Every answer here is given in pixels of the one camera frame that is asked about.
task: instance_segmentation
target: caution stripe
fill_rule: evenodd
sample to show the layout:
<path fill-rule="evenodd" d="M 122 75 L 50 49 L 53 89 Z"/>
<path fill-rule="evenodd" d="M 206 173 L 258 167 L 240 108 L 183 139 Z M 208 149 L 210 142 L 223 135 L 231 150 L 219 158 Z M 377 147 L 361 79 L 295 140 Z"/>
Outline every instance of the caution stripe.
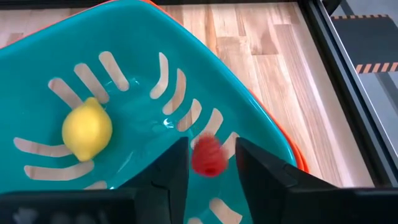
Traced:
<path fill-rule="evenodd" d="M 389 17 L 387 14 L 375 14 L 375 15 L 351 15 L 351 16 L 332 16 L 332 19 L 363 19 L 363 18 L 382 18 Z"/>
<path fill-rule="evenodd" d="M 393 63 L 368 63 L 357 65 L 356 73 L 378 73 L 378 72 L 396 72 L 398 71 L 398 62 Z"/>

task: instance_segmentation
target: lemon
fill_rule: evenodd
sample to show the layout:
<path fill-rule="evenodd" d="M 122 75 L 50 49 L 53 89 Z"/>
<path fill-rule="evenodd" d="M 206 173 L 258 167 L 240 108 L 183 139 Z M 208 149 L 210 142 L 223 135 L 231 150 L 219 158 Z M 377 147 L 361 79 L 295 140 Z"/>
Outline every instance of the lemon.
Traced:
<path fill-rule="evenodd" d="M 101 152 L 111 136 L 111 118 L 93 97 L 72 110 L 62 124 L 63 142 L 81 162 Z"/>

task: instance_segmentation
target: wooden floor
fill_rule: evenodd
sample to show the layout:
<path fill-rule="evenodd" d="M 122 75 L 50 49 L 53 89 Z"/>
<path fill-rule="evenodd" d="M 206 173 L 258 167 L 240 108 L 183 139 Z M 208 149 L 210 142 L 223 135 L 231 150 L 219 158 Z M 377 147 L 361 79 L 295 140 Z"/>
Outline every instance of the wooden floor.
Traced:
<path fill-rule="evenodd" d="M 337 186 L 372 185 L 295 3 L 165 6 L 264 103 L 310 172 Z M 81 9 L 0 11 L 0 46 Z"/>

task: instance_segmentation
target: orange rim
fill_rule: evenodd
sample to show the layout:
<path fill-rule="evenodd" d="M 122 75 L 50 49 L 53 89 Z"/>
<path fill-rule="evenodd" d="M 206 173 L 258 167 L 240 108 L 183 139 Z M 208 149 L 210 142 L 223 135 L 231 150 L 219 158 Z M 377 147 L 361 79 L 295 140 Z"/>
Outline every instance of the orange rim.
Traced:
<path fill-rule="evenodd" d="M 151 0 L 142 0 L 146 3 L 149 3 L 151 5 L 153 5 L 154 7 L 156 7 L 158 10 L 162 11 L 164 14 L 168 15 L 170 18 L 172 18 L 174 21 L 178 22 L 180 25 L 181 23 L 179 21 L 177 21 L 176 19 L 174 19 L 168 12 L 164 11 L 161 7 L 159 7 L 158 5 L 156 5 L 155 3 L 153 3 Z M 257 96 L 255 94 L 253 94 L 252 91 L 250 91 L 252 96 L 257 100 L 257 102 L 262 106 L 262 109 L 264 109 L 264 111 L 267 112 L 267 114 L 271 117 L 271 119 L 274 121 L 275 125 L 279 128 L 279 130 L 282 132 L 282 134 L 285 136 L 288 144 L 290 145 L 290 147 L 292 148 L 293 151 L 293 155 L 295 157 L 296 160 L 296 164 L 297 164 L 297 168 L 299 168 L 302 171 L 305 171 L 307 173 L 309 173 L 309 168 L 308 168 L 308 164 L 307 161 L 305 160 L 302 152 L 300 151 L 299 147 L 296 145 L 296 143 L 293 142 L 293 140 L 289 137 L 289 135 L 286 133 L 286 131 L 282 128 L 282 126 L 276 121 L 276 119 L 270 114 L 270 112 L 266 109 L 266 107 L 261 103 L 261 101 L 259 101 L 259 99 L 257 98 Z"/>

